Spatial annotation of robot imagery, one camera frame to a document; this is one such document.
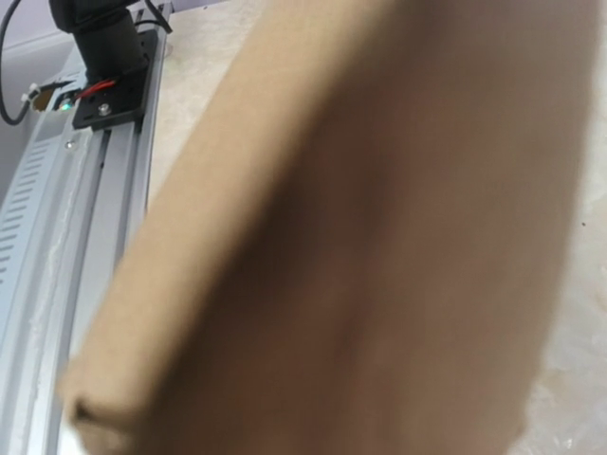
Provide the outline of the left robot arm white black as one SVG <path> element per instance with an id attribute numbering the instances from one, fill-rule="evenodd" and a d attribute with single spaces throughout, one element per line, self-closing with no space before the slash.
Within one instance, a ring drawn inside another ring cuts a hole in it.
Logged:
<path id="1" fill-rule="evenodd" d="M 147 66 L 129 7 L 132 1 L 53 0 L 57 28 L 71 34 L 91 81 L 114 79 Z"/>

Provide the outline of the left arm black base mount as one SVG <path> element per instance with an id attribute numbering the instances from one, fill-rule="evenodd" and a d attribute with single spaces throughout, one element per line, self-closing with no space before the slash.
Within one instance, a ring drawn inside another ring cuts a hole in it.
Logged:
<path id="1" fill-rule="evenodd" d="M 91 128 L 99 131 L 129 122 L 139 122 L 145 115 L 158 33 L 155 29 L 142 31 L 139 43 L 146 66 L 114 80 L 114 84 L 80 98 L 72 120 L 75 130 Z"/>

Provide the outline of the brown cardboard box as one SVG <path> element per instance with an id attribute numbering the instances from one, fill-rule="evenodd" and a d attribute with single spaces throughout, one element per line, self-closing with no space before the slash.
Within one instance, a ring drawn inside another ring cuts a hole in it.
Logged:
<path id="1" fill-rule="evenodd" d="M 61 395 L 89 454 L 503 454 L 558 301 L 598 1 L 271 1 Z"/>

